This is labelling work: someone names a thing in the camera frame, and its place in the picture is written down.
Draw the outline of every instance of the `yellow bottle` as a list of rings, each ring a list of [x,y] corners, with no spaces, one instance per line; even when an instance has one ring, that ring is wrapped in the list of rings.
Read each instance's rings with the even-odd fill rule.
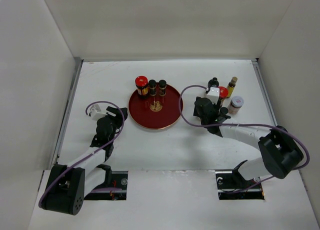
[[[226,98],[230,98],[231,97],[231,94],[235,89],[237,80],[238,80],[238,78],[236,76],[234,76],[231,79],[231,81],[229,82],[228,86],[226,87],[226,89],[228,89],[228,95],[226,96]]]

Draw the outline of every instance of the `round red plate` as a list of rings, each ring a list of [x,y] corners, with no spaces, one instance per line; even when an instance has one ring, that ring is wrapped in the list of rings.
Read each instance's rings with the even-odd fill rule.
[[[180,117],[178,101],[180,93],[170,85],[166,85],[166,94],[159,96],[159,87],[156,87],[156,96],[147,99],[139,97],[135,90],[129,100],[129,113],[133,120],[147,129],[164,129],[174,124]]]

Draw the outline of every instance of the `white lid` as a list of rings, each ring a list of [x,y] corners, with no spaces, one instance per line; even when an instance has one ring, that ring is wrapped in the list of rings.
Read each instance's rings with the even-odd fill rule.
[[[234,96],[231,100],[231,103],[235,108],[241,108],[245,103],[245,100],[240,96]]]

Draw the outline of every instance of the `white wall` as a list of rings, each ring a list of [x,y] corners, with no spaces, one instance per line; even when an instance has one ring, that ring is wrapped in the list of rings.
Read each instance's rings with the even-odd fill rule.
[[[26,229],[75,61],[44,0],[0,0],[0,228]]]
[[[292,0],[45,0],[85,59],[258,58]]]
[[[293,0],[259,59],[276,119],[298,136],[311,155],[302,170],[320,220],[320,4]]]

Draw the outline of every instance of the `table surface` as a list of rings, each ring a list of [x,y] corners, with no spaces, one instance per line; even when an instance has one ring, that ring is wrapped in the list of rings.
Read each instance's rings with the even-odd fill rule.
[[[74,160],[91,143],[96,122],[85,116],[86,106],[103,100],[127,107],[139,75],[165,79],[179,92],[189,85],[206,86],[213,77],[226,86],[236,76],[232,95],[242,96],[245,103],[235,120],[273,122],[250,60],[86,62],[59,164]],[[196,124],[200,122],[192,116],[194,101],[202,95],[202,89],[189,89],[183,95],[183,113]],[[298,171],[284,180],[264,182],[264,201],[218,199],[212,170],[234,168],[259,156],[253,147],[191,127],[182,118],[169,128],[150,130],[129,116],[107,161],[113,171],[129,171],[127,200],[86,201],[77,216],[44,211],[36,205],[29,229],[319,229]],[[44,191],[47,177],[48,172],[39,193]]]

